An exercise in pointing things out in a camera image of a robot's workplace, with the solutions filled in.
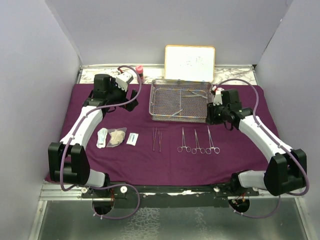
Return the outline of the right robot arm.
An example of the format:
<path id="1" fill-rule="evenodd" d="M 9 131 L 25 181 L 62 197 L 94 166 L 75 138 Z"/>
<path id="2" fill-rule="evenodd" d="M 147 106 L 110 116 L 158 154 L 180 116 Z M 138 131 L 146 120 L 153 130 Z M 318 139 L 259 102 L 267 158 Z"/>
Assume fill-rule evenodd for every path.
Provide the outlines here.
<path id="1" fill-rule="evenodd" d="M 231 176 L 229 189 L 240 196 L 248 188 L 267 190 L 273 196 L 294 194 L 307 188 L 307 155 L 293 149 L 272 133 L 256 115 L 256 109 L 243 107 L 236 89 L 212 89 L 213 101 L 207 104 L 205 122 L 209 125 L 230 124 L 245 134 L 262 152 L 266 170 L 244 170 Z"/>

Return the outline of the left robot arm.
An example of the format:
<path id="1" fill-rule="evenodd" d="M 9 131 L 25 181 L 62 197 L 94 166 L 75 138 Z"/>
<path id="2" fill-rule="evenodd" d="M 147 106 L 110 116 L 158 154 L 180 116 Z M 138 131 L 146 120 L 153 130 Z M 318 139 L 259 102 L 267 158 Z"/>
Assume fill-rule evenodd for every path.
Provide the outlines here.
<path id="1" fill-rule="evenodd" d="M 137 105 L 137 90 L 132 90 L 127 98 L 129 84 L 134 79 L 128 72 L 116 77 L 108 74 L 94 76 L 93 90 L 83 102 L 80 115 L 71 130 L 60 140 L 48 147 L 50 180 L 60 183 L 63 191 L 68 191 L 64 184 L 71 187 L 89 187 L 97 196 L 106 197 L 111 190 L 109 175 L 91 169 L 86 155 L 88 142 L 99 123 L 107 113 L 117 107 L 131 112 Z"/>

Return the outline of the steel tweezers front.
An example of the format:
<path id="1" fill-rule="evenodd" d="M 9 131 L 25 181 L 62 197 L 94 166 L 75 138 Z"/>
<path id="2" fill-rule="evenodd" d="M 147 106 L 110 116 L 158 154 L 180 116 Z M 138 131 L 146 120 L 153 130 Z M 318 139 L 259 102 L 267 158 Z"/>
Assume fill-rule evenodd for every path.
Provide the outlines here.
<path id="1" fill-rule="evenodd" d="M 157 128 L 152 129 L 152 150 L 155 150 L 155 143 L 156 143 L 156 137 L 157 137 Z"/>

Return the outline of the purple cloth wrap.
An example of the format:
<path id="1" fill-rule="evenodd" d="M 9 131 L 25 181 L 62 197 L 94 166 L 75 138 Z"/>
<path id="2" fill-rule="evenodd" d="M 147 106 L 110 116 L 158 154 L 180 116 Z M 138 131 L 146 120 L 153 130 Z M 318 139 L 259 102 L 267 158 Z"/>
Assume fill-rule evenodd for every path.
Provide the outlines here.
<path id="1" fill-rule="evenodd" d="M 121 143 L 116 147 L 97 148 L 98 133 L 94 131 L 85 149 L 92 170 L 108 174 L 113 182 L 132 185 L 196 186 L 227 182 L 239 171 L 267 169 L 268 161 L 262 152 L 239 130 L 230 130 L 223 124 L 154 121 L 149 113 L 151 86 L 132 84 L 130 89 L 140 90 L 138 106 L 133 111 L 118 107 L 107 113 L 96 129 L 127 128 L 128 134 L 138 134 L 136 145 Z M 209 127 L 213 144 L 220 148 L 220 153 L 178 152 L 182 127 L 186 145 L 191 149 L 195 147 L 194 129 L 200 147 L 209 147 Z M 157 128 L 154 151 L 153 128 Z M 158 130 L 162 132 L 161 152 Z"/>

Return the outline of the steel forceps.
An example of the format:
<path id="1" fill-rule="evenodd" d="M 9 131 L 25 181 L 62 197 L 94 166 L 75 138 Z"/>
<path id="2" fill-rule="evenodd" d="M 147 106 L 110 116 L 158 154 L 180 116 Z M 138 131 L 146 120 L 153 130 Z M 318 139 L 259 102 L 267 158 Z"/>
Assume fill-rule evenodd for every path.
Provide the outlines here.
<path id="1" fill-rule="evenodd" d="M 209 147 L 205 149 L 205 153 L 208 155 L 210 155 L 212 152 L 214 152 L 215 154 L 219 154 L 221 150 L 219 147 L 214 146 L 211 131 L 208 126 L 207 126 L 207 132 L 208 132 Z"/>

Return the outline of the steel clamp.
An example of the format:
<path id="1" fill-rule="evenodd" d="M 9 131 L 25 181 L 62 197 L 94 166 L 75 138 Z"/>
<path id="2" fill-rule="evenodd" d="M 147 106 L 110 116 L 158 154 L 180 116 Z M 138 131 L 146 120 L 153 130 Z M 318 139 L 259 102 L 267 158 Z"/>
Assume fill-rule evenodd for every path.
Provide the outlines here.
<path id="1" fill-rule="evenodd" d="M 182 127 L 182 144 L 177 148 L 177 151 L 179 153 L 182 153 L 184 150 L 187 153 L 191 152 L 191 147 L 186 145 L 185 130 L 184 130 L 184 127 Z"/>

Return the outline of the steel blunt tweezers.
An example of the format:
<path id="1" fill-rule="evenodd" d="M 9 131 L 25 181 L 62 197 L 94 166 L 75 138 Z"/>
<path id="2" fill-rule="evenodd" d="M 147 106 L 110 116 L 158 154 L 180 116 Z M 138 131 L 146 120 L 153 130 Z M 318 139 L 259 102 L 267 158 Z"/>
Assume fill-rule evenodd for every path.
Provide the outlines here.
<path id="1" fill-rule="evenodd" d="M 193 155 L 197 154 L 197 152 L 200 152 L 201 154 L 205 154 L 206 150 L 203 147 L 200 147 L 198 134 L 196 129 L 194 129 L 194 138 L 195 138 L 195 147 L 191 149 L 191 153 Z"/>

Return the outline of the white gauze bag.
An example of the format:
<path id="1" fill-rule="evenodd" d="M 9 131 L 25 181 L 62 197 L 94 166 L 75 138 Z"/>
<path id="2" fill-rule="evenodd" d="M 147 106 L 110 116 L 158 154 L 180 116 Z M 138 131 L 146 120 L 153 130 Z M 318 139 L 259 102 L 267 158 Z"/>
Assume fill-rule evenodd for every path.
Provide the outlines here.
<path id="1" fill-rule="evenodd" d="M 108 129 L 107 133 L 109 134 L 110 139 L 106 144 L 106 147 L 114 148 L 119 146 L 125 140 L 126 131 L 127 131 L 126 127 Z"/>

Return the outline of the steel scissors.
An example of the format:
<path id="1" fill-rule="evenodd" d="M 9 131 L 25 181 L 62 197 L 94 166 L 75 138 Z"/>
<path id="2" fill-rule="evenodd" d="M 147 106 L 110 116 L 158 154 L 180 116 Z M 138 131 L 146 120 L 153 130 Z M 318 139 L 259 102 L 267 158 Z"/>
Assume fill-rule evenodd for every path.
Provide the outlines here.
<path id="1" fill-rule="evenodd" d="M 182 97 L 185 97 L 185 98 L 195 98 L 195 97 L 200 97 L 200 98 L 203 98 L 203 99 L 207 99 L 207 96 L 205 95 L 202 95 L 198 92 L 195 92 L 195 91 L 190 91 L 190 94 L 189 95 L 183 95 Z"/>

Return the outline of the metal mesh tray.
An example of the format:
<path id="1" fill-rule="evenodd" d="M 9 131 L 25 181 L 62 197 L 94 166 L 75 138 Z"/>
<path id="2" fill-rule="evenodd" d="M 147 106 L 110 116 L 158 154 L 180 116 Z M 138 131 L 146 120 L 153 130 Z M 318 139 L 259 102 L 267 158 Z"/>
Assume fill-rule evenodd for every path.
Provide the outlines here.
<path id="1" fill-rule="evenodd" d="M 213 101 L 213 85 L 208 81 L 188 81 L 180 79 L 154 79 L 151 82 L 149 114 L 154 121 L 205 123 L 207 104 Z M 183 97 L 197 92 L 202 97 Z"/>

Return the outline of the white blue label packet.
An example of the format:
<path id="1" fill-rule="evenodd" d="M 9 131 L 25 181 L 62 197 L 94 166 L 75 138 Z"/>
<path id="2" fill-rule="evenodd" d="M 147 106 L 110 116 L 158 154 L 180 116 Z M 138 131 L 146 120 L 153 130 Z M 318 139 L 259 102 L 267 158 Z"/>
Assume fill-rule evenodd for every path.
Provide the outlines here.
<path id="1" fill-rule="evenodd" d="M 138 140 L 139 134 L 131 132 L 128 136 L 127 145 L 135 146 Z"/>

